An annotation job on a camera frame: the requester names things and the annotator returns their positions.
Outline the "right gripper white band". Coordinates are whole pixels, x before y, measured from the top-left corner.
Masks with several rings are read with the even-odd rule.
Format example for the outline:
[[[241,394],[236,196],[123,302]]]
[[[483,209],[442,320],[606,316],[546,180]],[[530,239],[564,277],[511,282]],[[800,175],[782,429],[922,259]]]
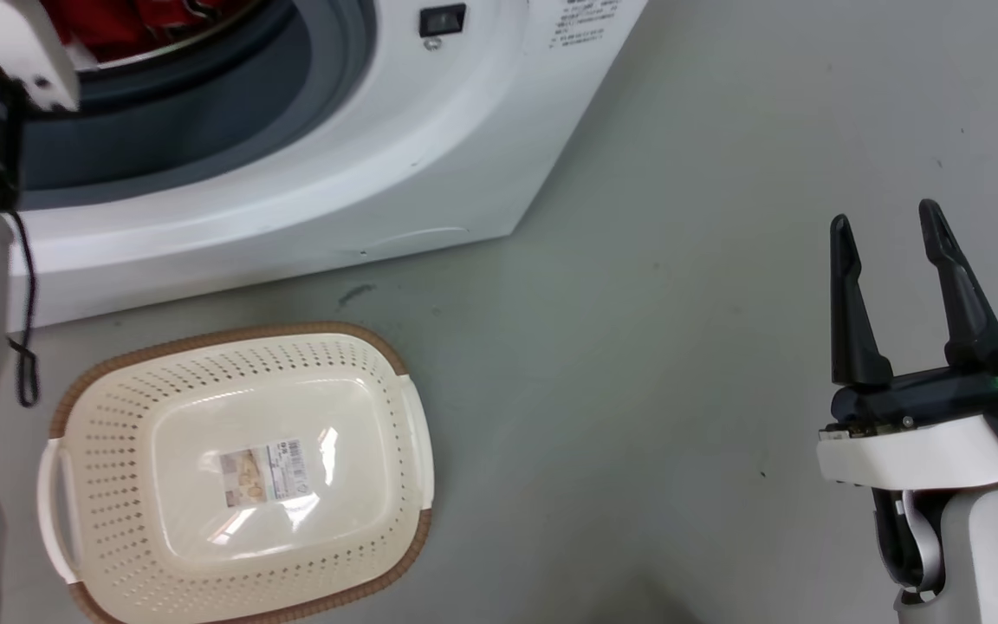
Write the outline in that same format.
[[[859,287],[862,260],[852,226],[845,214],[833,218],[829,315],[832,380],[839,388],[832,422],[816,445],[828,481],[894,492],[998,483],[998,376],[986,373],[998,372],[998,317],[942,206],[924,198],[918,212],[926,257],[938,273],[945,358],[953,368],[892,375]]]

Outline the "white front-load washing machine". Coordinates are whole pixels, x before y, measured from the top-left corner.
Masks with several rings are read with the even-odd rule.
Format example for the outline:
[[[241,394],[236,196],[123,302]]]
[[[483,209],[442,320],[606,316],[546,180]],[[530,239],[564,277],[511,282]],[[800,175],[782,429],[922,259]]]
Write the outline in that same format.
[[[507,236],[647,4],[260,0],[84,68],[25,127],[33,324]]]

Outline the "cream perforated laundry basket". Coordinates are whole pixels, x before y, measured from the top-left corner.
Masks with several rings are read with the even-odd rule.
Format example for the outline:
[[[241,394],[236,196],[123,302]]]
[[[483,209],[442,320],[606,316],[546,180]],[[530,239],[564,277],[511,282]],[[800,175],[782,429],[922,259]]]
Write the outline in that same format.
[[[91,624],[289,624],[395,583],[435,472],[405,360],[349,323],[126,353],[60,399],[38,522]]]

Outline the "black door latch socket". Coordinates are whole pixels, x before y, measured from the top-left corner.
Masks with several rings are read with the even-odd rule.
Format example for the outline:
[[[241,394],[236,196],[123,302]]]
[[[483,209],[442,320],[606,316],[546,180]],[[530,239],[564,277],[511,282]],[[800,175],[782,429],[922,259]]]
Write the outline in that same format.
[[[466,3],[436,5],[421,9],[418,15],[418,35],[420,38],[428,39],[460,33],[466,23],[467,10]]]

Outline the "printed label sticker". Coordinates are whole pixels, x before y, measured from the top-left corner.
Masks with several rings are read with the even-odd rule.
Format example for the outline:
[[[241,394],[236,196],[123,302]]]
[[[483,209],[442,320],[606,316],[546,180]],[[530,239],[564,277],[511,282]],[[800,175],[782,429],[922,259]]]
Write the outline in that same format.
[[[249,507],[312,494],[299,439],[285,439],[217,457],[227,507]]]

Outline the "red clothing item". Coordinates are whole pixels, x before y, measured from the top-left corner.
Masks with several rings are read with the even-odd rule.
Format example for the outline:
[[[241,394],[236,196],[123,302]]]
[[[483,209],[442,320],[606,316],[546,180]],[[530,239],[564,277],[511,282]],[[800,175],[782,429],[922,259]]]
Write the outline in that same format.
[[[64,46],[119,61],[221,28],[260,0],[40,0]]]

